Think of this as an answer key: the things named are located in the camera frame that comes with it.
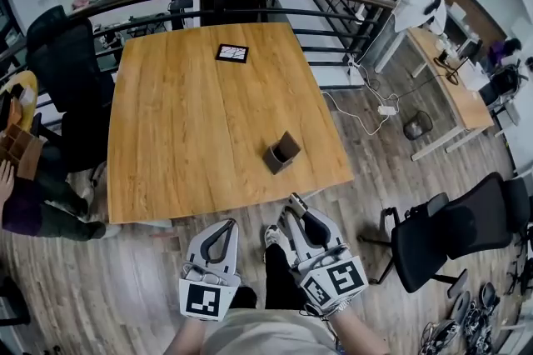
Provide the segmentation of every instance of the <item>white shirt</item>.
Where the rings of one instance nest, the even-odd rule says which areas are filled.
[[[441,5],[430,12],[424,14],[424,10],[433,3],[434,0],[398,0],[395,16],[394,30],[401,32],[408,28],[417,28],[427,22],[430,18],[435,18],[430,25],[430,30],[437,35],[444,32],[446,24],[446,5],[441,0]]]
[[[296,311],[231,309],[209,326],[204,355],[336,355],[322,321]]]

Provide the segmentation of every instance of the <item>power strip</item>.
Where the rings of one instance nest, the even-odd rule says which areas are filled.
[[[380,115],[383,115],[384,117],[393,117],[396,115],[396,110],[393,106],[378,106],[377,111]]]

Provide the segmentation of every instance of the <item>forearm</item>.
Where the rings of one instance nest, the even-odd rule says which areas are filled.
[[[348,355],[388,355],[383,339],[377,336],[348,308],[329,317],[330,324]]]
[[[197,355],[202,350],[207,323],[186,318],[163,355]]]

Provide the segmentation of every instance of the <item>dark pants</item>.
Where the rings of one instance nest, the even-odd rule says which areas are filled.
[[[292,309],[299,311],[307,301],[305,292],[296,285],[283,249],[272,244],[265,251],[266,304],[265,309]],[[249,287],[239,287],[231,308],[254,309],[257,295]]]
[[[106,232],[106,225],[102,222],[84,223],[78,219],[87,215],[88,204],[74,192],[65,178],[67,178],[67,171],[62,165],[60,151],[47,145],[39,159],[35,183],[40,187],[46,201],[61,204],[70,214],[43,202],[41,204],[42,225],[37,236],[63,237],[75,241],[101,238]]]

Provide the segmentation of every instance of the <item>yellow object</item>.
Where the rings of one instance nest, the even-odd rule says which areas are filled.
[[[37,107],[37,95],[39,93],[39,87],[37,85],[37,77],[32,71],[22,71],[17,75],[14,75],[2,88],[0,88],[0,94],[3,92],[11,92],[11,89],[15,84],[22,85],[22,88],[30,87],[35,93],[33,101],[22,107],[22,121],[18,126],[25,132],[29,132],[32,127],[33,115],[35,115],[35,109]]]

